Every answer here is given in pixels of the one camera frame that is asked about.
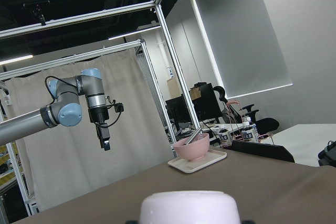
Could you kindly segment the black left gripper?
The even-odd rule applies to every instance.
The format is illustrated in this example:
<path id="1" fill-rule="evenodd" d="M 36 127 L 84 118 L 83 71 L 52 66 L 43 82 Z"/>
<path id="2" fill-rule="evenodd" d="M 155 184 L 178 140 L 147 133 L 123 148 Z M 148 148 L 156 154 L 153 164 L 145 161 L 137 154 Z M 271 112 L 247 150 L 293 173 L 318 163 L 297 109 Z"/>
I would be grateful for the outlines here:
<path id="1" fill-rule="evenodd" d="M 110 133 L 107 128 L 106 120 L 109 119 L 108 110 L 105 107 L 89 108 L 90 122 L 96 126 L 97 136 L 100 140 L 101 148 L 105 151 L 110 148 Z"/>

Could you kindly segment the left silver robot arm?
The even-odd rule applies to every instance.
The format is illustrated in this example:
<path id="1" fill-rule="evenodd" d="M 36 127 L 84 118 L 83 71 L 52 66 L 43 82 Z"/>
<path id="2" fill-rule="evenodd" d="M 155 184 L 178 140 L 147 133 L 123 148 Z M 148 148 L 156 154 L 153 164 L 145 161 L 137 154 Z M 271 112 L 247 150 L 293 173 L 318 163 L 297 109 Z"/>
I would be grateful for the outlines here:
<path id="1" fill-rule="evenodd" d="M 84 95 L 90 122 L 96 126 L 101 148 L 110 149 L 109 119 L 101 71 L 85 69 L 79 76 L 52 80 L 47 85 L 54 102 L 1 123 L 1 145 L 57 125 L 75 126 L 82 119 L 79 96 Z"/>

